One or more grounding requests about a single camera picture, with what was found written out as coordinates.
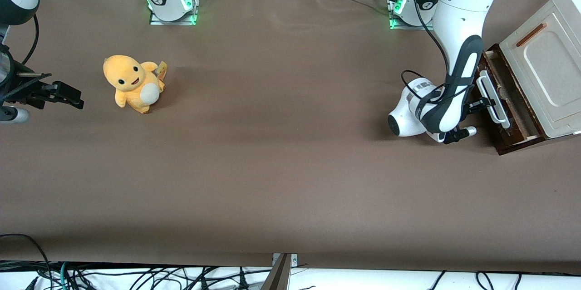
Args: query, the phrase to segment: plush toy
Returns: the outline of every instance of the plush toy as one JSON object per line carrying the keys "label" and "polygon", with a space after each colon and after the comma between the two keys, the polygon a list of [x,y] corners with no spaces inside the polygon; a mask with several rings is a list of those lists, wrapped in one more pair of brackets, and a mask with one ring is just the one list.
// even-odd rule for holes
{"label": "plush toy", "polygon": [[113,55],[105,59],[103,73],[107,81],[116,88],[115,102],[120,108],[128,103],[140,113],[149,112],[149,106],[157,102],[159,94],[166,88],[163,79],[167,64],[162,61],[139,64],[125,55]]}

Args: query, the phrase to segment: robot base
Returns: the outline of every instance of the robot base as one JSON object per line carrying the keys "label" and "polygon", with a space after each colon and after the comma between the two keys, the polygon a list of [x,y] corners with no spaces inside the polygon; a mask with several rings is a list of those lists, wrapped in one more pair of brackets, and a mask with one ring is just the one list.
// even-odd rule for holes
{"label": "robot base", "polygon": [[149,11],[151,11],[151,17],[149,17],[150,25],[196,25],[197,22],[197,9],[200,6],[200,0],[183,0],[183,6],[191,8],[183,17],[175,21],[165,21],[157,17],[149,5]]}
{"label": "robot base", "polygon": [[[390,29],[404,29],[404,30],[423,30],[423,27],[421,25],[409,25],[407,23],[405,23],[400,17],[399,15],[396,15],[394,13],[396,6],[398,6],[398,3],[394,3],[391,1],[387,1],[388,3],[388,12],[389,12],[389,28]],[[432,21],[429,21],[428,23],[426,23],[426,26],[428,27],[429,30],[433,30],[432,27]]]}

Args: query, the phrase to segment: plush toy tail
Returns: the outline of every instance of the plush toy tail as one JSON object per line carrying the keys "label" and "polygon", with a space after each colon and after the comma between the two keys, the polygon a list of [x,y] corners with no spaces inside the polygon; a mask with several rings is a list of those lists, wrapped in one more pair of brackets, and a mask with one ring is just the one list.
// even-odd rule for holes
{"label": "plush toy tail", "polygon": [[143,62],[141,63],[141,67],[145,70],[145,71],[149,71],[149,72],[154,72],[155,69],[158,68],[158,65],[155,64],[154,62]]}
{"label": "plush toy tail", "polygon": [[158,69],[155,71],[155,74],[158,75],[158,80],[163,81],[163,79],[166,77],[166,72],[167,72],[167,64],[162,61],[159,66]]}

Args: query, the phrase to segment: metal bracket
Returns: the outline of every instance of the metal bracket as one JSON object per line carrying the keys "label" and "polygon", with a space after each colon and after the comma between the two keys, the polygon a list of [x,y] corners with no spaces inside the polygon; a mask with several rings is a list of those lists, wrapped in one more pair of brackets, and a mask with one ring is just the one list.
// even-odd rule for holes
{"label": "metal bracket", "polygon": [[[280,257],[280,254],[272,254],[272,266],[276,264],[276,260]],[[299,254],[290,254],[290,266],[297,267],[299,265]]]}
{"label": "metal bracket", "polygon": [[274,266],[260,290],[288,290],[291,266],[299,263],[297,254],[274,254],[272,262]]}

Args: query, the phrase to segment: brown table surface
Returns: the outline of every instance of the brown table surface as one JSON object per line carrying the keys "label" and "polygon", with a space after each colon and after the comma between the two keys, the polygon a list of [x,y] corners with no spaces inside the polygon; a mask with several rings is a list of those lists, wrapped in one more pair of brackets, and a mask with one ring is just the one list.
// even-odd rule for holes
{"label": "brown table surface", "polygon": [[[496,0],[487,46],[546,1]],[[499,157],[483,133],[393,136],[400,72],[444,70],[381,0],[202,0],[195,27],[149,26],[143,0],[42,0],[38,19],[27,65],[85,109],[0,128],[0,231],[53,261],[581,272],[581,139]],[[33,35],[10,30],[15,58]],[[151,114],[115,105],[113,54],[169,65]],[[7,239],[0,258],[40,259]]]}

